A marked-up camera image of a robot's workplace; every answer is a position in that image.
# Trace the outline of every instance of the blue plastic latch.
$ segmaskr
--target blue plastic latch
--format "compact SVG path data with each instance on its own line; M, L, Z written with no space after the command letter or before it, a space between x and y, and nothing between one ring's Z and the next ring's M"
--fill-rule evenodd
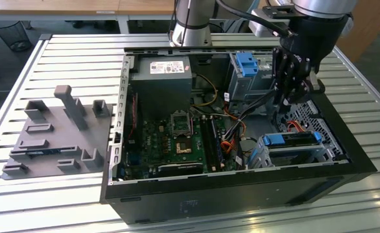
M267 146L271 145L269 137L268 137L268 136L264 136L263 139L264 139L265 145L267 145Z
M268 135L268 137L269 137L272 145L286 144L286 140L284 140L283 135L272 134L272 135Z
M322 134L319 132L315 132L315 137L316 137L318 142L322 143L323 137L322 137Z
M237 52L236 61L243 70L244 77L255 77L260 68L257 67L257 59L251 52Z

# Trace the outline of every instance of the gray plastic holder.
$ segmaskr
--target gray plastic holder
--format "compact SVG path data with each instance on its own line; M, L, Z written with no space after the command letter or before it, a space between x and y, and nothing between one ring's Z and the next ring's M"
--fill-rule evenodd
M2 178L25 179L101 172L108 150L113 105L104 100L82 105L70 86L57 86L63 106L29 102L29 119L10 153Z

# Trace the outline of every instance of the aluminum work table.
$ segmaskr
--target aluminum work table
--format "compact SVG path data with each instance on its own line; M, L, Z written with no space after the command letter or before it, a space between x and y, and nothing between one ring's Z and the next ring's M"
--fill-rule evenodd
M278 39L215 34L213 45L276 46ZM84 104L117 104L126 47L166 47L165 34L54 35L41 40L0 109L0 175L18 141L29 100L54 98L71 85ZM102 173L5 181L0 178L0 232L380 232L380 95L343 53L323 60L319 78L327 95L379 172L350 183L312 204L128 225L100 204Z

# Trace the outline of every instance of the open computer tower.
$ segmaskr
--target open computer tower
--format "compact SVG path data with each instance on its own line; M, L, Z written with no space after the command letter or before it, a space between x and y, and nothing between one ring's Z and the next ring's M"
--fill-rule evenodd
M272 86L268 48L126 49L102 203L128 224L311 203L377 172L324 93L229 116Z

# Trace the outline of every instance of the mesh trash can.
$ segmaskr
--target mesh trash can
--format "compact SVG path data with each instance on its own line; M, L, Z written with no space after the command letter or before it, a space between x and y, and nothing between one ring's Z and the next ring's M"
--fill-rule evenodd
M33 47L21 21L0 21L0 38L15 52Z

